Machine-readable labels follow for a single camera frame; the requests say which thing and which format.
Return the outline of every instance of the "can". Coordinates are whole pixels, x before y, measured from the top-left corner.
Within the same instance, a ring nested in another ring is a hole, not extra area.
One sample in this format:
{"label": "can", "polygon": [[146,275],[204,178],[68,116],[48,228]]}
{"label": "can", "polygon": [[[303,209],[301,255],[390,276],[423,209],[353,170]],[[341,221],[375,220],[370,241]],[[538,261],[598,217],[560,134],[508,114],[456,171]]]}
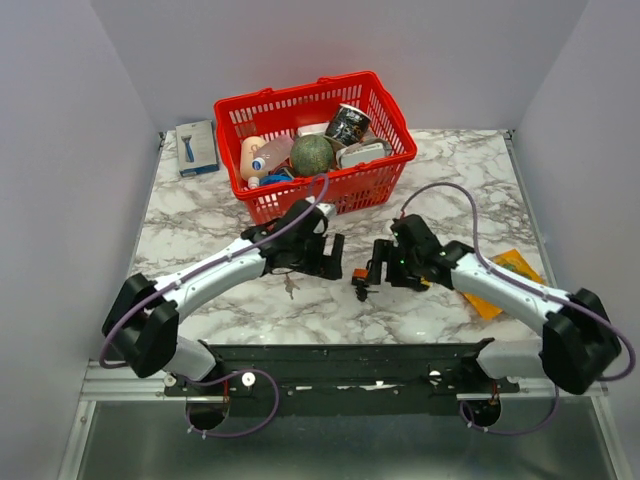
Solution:
{"label": "can", "polygon": [[341,103],[325,135],[348,147],[362,140],[370,124],[371,119],[362,110]]}

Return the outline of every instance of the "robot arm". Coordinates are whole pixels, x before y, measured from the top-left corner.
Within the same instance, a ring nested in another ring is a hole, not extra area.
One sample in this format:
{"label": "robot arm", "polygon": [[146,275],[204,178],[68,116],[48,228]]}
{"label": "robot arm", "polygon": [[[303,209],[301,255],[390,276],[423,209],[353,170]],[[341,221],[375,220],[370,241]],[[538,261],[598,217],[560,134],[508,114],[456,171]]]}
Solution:
{"label": "robot arm", "polygon": [[477,295],[518,318],[542,338],[487,345],[477,361],[490,378],[546,376],[563,390],[579,395],[620,354],[620,342],[613,332],[566,305],[576,303],[608,320],[600,299],[588,290],[570,294],[524,279],[492,262],[484,265],[468,245],[456,241],[441,245],[418,215],[394,221],[391,230],[397,246],[388,246],[394,253],[387,258],[398,262],[395,268],[401,267],[400,276],[413,279],[414,286],[415,279],[420,279],[421,285],[434,282]]}
{"label": "robot arm", "polygon": [[[323,253],[324,233],[328,219],[335,215],[335,207],[320,203],[294,228],[280,232],[312,201],[297,201],[284,217],[249,228],[224,250],[184,270],[155,281],[142,274],[130,277],[109,312],[102,327],[103,334],[106,336],[138,302],[171,284],[177,284],[178,288],[170,289],[151,302],[146,311],[136,313],[118,331],[112,345],[140,378],[160,370],[193,380],[205,378],[216,366],[214,354],[206,344],[178,335],[179,324],[196,309],[230,288],[277,268],[289,268],[331,280],[342,277],[340,265],[344,237],[336,235],[331,255]],[[261,242],[259,248],[232,258],[235,252],[258,242]],[[229,260],[211,268],[202,268],[222,258]]]}

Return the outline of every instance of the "plastic bottle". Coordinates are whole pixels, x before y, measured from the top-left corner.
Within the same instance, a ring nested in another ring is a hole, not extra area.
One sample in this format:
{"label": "plastic bottle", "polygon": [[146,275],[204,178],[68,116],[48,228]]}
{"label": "plastic bottle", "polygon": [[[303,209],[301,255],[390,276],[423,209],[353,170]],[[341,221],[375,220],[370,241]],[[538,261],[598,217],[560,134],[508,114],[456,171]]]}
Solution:
{"label": "plastic bottle", "polygon": [[253,157],[260,147],[266,145],[267,141],[262,137],[248,137],[242,142],[240,153],[240,176],[243,180],[249,181],[258,172],[253,169]]}
{"label": "plastic bottle", "polygon": [[247,179],[249,188],[257,188],[262,177],[289,158],[292,148],[293,139],[289,135],[281,135],[256,150],[251,162],[254,175]]}

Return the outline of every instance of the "green melon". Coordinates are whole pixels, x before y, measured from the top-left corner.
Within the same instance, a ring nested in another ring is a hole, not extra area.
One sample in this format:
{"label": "green melon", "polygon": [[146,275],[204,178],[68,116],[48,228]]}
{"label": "green melon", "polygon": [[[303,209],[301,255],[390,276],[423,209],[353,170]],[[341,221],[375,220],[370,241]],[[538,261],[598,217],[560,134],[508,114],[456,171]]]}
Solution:
{"label": "green melon", "polygon": [[300,137],[291,149],[291,166],[302,177],[328,172],[334,158],[331,144],[319,135]]}

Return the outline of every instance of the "metal base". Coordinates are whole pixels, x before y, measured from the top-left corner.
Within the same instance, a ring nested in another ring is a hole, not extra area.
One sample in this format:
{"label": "metal base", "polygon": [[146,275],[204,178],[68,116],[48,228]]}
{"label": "metal base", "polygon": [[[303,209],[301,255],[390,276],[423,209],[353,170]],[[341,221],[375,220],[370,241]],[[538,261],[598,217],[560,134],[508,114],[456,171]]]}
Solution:
{"label": "metal base", "polygon": [[[218,367],[215,377],[246,368],[263,369],[280,390],[279,416],[457,415],[459,394],[492,392],[494,381],[476,358],[491,340],[473,344],[424,345],[222,345],[209,346]],[[501,392],[517,385],[496,382]],[[250,387],[229,381],[234,416],[266,416],[273,388],[260,375]],[[192,386],[179,381],[167,397],[215,396],[221,384]]]}

